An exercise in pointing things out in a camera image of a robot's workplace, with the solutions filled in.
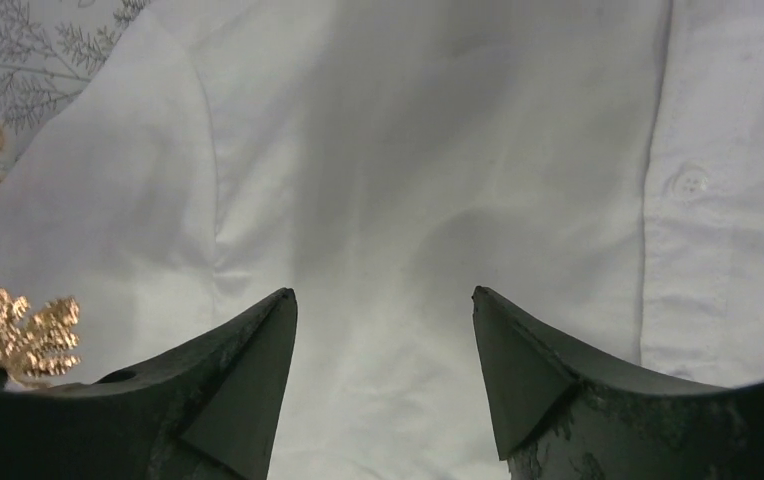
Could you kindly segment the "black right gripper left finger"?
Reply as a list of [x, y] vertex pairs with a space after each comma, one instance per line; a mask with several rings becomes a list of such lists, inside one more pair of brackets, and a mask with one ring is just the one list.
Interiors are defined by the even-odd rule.
[[92, 384], [9, 391], [0, 479], [263, 479], [297, 329], [289, 288]]

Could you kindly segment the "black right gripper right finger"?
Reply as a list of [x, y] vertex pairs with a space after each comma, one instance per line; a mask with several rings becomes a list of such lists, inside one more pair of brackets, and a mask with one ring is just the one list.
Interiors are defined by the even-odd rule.
[[473, 294], [499, 458], [515, 479], [764, 479], [764, 382], [660, 374]]

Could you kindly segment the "sparkly flower brooch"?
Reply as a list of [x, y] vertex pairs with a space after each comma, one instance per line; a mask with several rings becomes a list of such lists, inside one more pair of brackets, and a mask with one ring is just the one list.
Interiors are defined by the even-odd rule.
[[80, 306], [72, 296], [46, 303], [37, 311], [25, 296], [0, 287], [0, 370], [14, 383], [46, 388], [47, 380], [81, 363], [74, 353]]

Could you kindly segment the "white shirt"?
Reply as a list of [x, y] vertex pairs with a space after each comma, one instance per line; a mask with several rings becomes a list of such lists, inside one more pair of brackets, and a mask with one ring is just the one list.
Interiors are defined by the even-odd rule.
[[0, 185], [0, 286], [94, 381], [281, 287], [274, 479], [498, 479], [485, 286], [764, 380], [764, 1], [156, 1]]

